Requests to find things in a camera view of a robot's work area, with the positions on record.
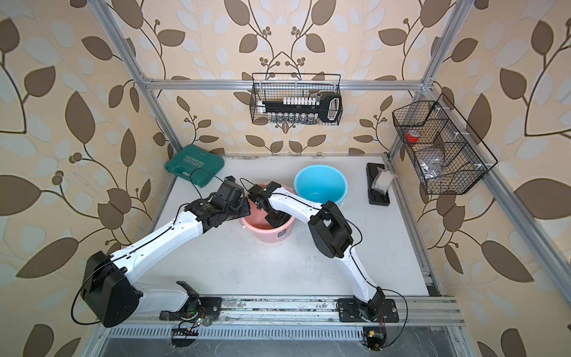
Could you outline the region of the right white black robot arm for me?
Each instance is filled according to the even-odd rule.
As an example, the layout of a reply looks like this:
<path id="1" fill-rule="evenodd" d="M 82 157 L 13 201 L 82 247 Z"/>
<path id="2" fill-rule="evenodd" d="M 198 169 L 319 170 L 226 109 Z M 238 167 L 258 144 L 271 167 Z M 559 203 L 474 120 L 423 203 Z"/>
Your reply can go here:
<path id="1" fill-rule="evenodd" d="M 348 279 L 359 318 L 372 322 L 382 318 L 385 293 L 367 274 L 354 251 L 350 223 L 334 202 L 319 204 L 309 201 L 274 181 L 264 187 L 258 184 L 251 186 L 248 198 L 266 212 L 266 221 L 273 227 L 289 217 L 306 223 L 317 250 L 336 261 Z"/>

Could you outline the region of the blue plastic bucket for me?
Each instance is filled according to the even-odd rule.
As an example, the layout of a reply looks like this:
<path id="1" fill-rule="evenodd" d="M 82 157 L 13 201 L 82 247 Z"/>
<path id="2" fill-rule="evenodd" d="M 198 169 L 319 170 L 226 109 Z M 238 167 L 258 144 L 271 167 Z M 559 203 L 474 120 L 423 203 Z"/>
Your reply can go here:
<path id="1" fill-rule="evenodd" d="M 331 201 L 340 207 L 348 195 L 349 185 L 340 170 L 328 165 L 310 165 L 297 173 L 294 189 L 309 201 L 322 204 Z"/>

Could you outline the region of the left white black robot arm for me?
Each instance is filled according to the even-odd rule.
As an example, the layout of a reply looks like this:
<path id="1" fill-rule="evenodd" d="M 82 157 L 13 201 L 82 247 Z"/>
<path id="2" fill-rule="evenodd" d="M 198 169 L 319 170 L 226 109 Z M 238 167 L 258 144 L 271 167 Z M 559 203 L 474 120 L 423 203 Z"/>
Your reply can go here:
<path id="1" fill-rule="evenodd" d="M 186 242 L 250 213 L 244 188 L 228 176 L 217 192 L 181 205 L 173 220 L 145 238 L 111 254 L 98 251 L 89 257 L 77 295 L 104 327 L 115 327 L 134 314 L 147 312 L 172 312 L 189 318 L 199 294 L 188 283 L 145 285 L 140 279 Z"/>

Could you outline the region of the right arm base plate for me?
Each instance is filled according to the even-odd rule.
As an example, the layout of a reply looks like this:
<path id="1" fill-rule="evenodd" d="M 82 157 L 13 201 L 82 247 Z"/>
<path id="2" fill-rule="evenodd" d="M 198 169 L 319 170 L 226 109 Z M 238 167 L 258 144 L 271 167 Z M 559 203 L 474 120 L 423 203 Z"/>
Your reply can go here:
<path id="1" fill-rule="evenodd" d="M 339 298 L 335 302 L 335 307 L 340 322 L 344 323 L 370 322 L 380 324 L 382 318 L 385 323 L 398 323 L 400 321 L 394 299 L 385 299 L 380 305 L 374 307 L 353 297 Z"/>

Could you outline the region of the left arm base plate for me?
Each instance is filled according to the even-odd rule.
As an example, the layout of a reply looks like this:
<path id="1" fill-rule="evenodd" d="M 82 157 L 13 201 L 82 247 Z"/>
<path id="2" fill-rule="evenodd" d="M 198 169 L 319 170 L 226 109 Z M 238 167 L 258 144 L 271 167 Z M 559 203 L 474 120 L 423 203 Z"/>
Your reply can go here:
<path id="1" fill-rule="evenodd" d="M 221 297 L 189 297 L 183 307 L 176 312 L 161 311 L 160 321 L 191 321 L 206 318 L 215 321 L 222 310 Z"/>

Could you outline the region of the pink plastic bucket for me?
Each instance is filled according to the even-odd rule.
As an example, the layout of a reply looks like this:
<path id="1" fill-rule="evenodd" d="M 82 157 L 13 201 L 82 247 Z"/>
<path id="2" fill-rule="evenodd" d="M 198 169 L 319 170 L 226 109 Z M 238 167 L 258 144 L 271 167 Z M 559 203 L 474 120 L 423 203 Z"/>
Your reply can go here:
<path id="1" fill-rule="evenodd" d="M 295 221 L 292 216 L 288 217 L 288 221 L 277 228 L 273 228 L 266 220 L 267 213 L 252 202 L 248 201 L 251 214 L 243 217 L 239 221 L 242 227 L 248 229 L 258 240 L 265 243 L 278 243 L 287 238 L 291 227 Z"/>

